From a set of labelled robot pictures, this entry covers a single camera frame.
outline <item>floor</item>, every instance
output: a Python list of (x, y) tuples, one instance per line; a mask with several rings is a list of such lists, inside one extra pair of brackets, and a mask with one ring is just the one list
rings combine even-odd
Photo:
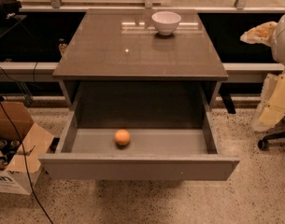
[[(42, 172), (36, 196), (53, 223), (285, 223), (285, 139), (257, 148), (265, 133), (251, 127), (259, 97), (234, 97), (236, 114), (219, 98), (212, 115), (224, 155), (240, 163), (227, 181), (52, 180)], [(33, 119), (58, 136), (63, 99), (39, 98)], [(285, 119), (269, 133), (285, 130)], [(34, 195), (0, 193), (0, 223), (49, 223)]]

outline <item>brown tabletop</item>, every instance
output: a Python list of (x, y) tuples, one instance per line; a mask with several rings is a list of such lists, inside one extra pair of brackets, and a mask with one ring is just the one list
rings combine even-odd
[(53, 75), (67, 80), (223, 81), (227, 73), (194, 10), (162, 36), (151, 15), (162, 9), (89, 9)]

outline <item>white bowl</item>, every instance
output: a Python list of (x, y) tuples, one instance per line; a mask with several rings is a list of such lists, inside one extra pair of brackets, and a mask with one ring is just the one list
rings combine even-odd
[(180, 20), (179, 14), (171, 11), (160, 11), (152, 15), (154, 28), (161, 35), (172, 34), (178, 28)]

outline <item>chair wheel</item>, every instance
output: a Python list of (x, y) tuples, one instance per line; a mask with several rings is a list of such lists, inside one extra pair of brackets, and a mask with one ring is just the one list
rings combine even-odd
[(269, 148), (269, 142), (267, 142), (267, 140), (262, 139), (258, 142), (257, 146), (261, 151), (266, 151)]

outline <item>drawer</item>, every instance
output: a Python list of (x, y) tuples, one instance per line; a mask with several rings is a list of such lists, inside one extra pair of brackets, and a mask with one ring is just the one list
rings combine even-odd
[(98, 180), (226, 180), (239, 163), (221, 154), (196, 81), (82, 81), (55, 153), (39, 159), (52, 178)]

